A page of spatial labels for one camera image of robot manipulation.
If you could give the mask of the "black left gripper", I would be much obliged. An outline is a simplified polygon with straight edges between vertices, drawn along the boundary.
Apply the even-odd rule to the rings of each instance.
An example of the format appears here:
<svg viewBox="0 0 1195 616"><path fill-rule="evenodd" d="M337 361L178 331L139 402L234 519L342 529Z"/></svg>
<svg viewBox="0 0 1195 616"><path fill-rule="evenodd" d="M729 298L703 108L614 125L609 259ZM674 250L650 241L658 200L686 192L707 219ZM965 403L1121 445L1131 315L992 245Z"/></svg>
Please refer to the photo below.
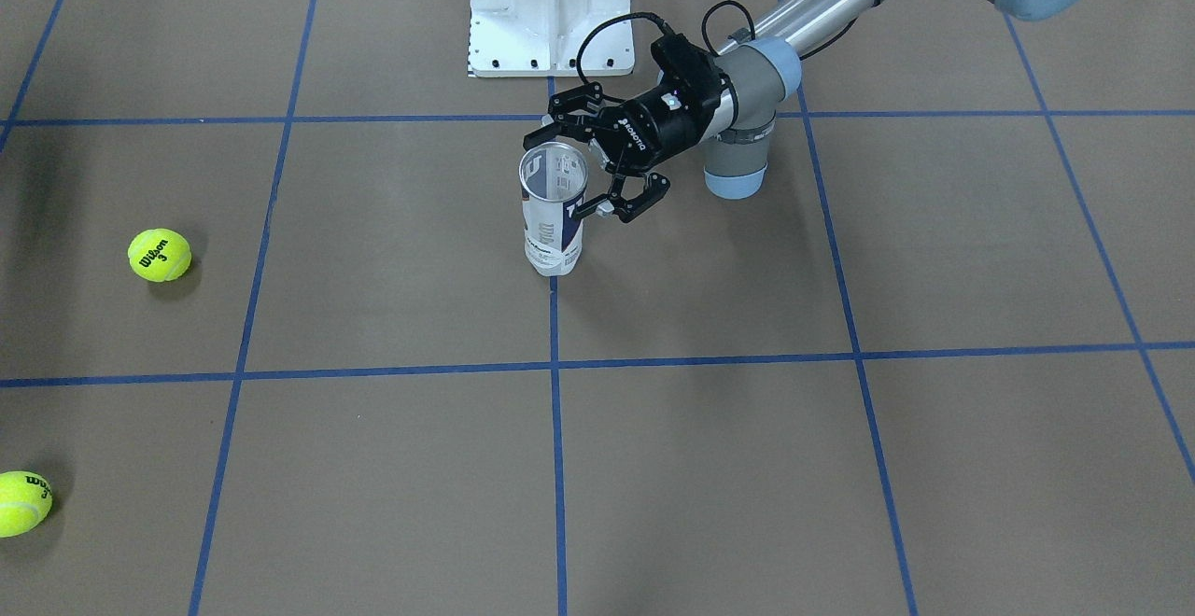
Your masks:
<svg viewBox="0 0 1195 616"><path fill-rule="evenodd" d="M541 127L522 140L526 151L556 138L589 144L598 127L598 148L611 184L595 199L572 206L570 220L575 222L592 215L618 216L623 222L635 220L670 190L668 177L650 171L652 167L729 127L725 86L713 86L712 93L707 93L680 84L660 84L618 105L601 108L603 100L600 83L557 92L549 100ZM644 181L635 199L623 195L629 176Z"/></svg>

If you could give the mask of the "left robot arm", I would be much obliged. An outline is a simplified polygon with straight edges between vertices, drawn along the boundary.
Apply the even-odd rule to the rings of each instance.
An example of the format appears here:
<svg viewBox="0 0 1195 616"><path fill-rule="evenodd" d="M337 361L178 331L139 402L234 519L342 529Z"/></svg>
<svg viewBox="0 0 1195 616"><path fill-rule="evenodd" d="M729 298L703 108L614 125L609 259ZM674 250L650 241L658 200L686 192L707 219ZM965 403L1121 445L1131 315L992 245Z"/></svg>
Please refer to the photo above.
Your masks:
<svg viewBox="0 0 1195 616"><path fill-rule="evenodd" d="M706 187L718 199L750 199L768 166L771 134L780 103L801 89L807 59L833 45L858 18L885 0L782 0L722 45L699 45L652 12L660 37L652 89L623 98L589 77L549 100L547 122L523 141L527 155L570 138L598 153L609 189L572 207L570 216L619 216L629 222L658 203L669 179L662 161L703 147ZM986 0L1003 16L1042 22L1078 0Z"/></svg>

